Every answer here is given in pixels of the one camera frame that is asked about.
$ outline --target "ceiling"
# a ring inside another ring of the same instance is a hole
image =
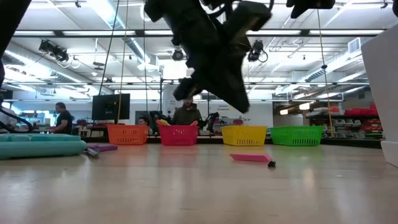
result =
[[[26,12],[19,30],[109,30],[109,26],[102,20],[90,4],[90,1],[96,1],[97,4],[107,0],[88,0],[82,1],[81,8],[75,6],[75,0],[33,0],[30,8]],[[268,0],[258,0],[258,2],[269,3]],[[158,22],[144,22],[141,18],[142,1],[120,0],[118,15],[126,23],[128,29],[169,29],[163,19]],[[289,19],[291,8],[285,7],[285,1],[276,0],[272,10],[272,19],[267,22],[263,29],[318,29],[317,11],[308,10],[298,19]],[[337,0],[335,7],[330,10],[320,11],[320,24],[322,29],[387,29],[398,21],[392,13],[391,6],[385,9],[380,7],[383,1],[380,0]],[[44,63],[47,59],[53,62],[51,69],[59,69],[57,62],[48,55],[42,56],[38,50],[39,45],[44,38],[13,38],[12,43],[43,57],[38,63]],[[319,37],[250,37],[251,43],[256,39],[263,41],[268,52],[268,61],[248,62],[244,60],[242,73],[247,82],[285,82],[298,81],[297,73],[306,74],[308,71],[319,68],[322,63],[322,56],[325,59],[337,57],[339,53],[347,50],[348,42],[354,37],[324,37],[323,55]],[[99,38],[96,52],[96,39],[93,38],[45,38],[55,45],[67,49],[71,56],[80,61],[61,63],[61,66],[68,66],[66,69],[77,79],[83,82],[92,80],[101,81],[101,75],[93,76],[95,72],[93,62],[106,62],[106,53],[108,51],[110,38]],[[187,68],[184,63],[173,62],[170,53],[174,51],[169,37],[146,37],[135,38],[137,43],[148,55],[156,55],[159,58],[159,64],[164,65],[165,69],[178,71],[171,73],[172,78],[182,78],[187,76]],[[106,78],[113,78],[113,81],[120,81],[123,72],[125,82],[143,82],[145,76],[148,82],[159,82],[159,72],[142,71],[138,69],[140,64],[132,51],[126,47],[124,54],[124,42],[119,38],[112,40],[109,50],[109,59],[105,72]],[[353,63],[338,67],[334,70],[337,73],[343,73],[343,76],[351,75],[364,70],[361,57],[358,57]],[[260,88],[275,89],[277,85]],[[125,86],[124,88],[135,89],[145,88],[144,85]]]

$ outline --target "shelf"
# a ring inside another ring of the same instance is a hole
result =
[[[319,114],[319,115],[313,115],[313,116],[308,116],[308,119],[329,119],[329,115],[327,114]],[[361,115],[332,115],[331,118],[333,119],[379,119],[379,116],[361,116]]]

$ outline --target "basket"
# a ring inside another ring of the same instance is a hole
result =
[[[194,125],[160,125],[159,131],[165,146],[192,146],[198,138],[198,127]]]
[[[321,143],[323,126],[285,126],[271,128],[274,144],[285,146],[317,146]]]
[[[115,145],[142,145],[147,142],[149,129],[143,125],[108,124],[109,143]]]
[[[221,128],[224,144],[232,146],[263,146],[266,126],[226,126]]]

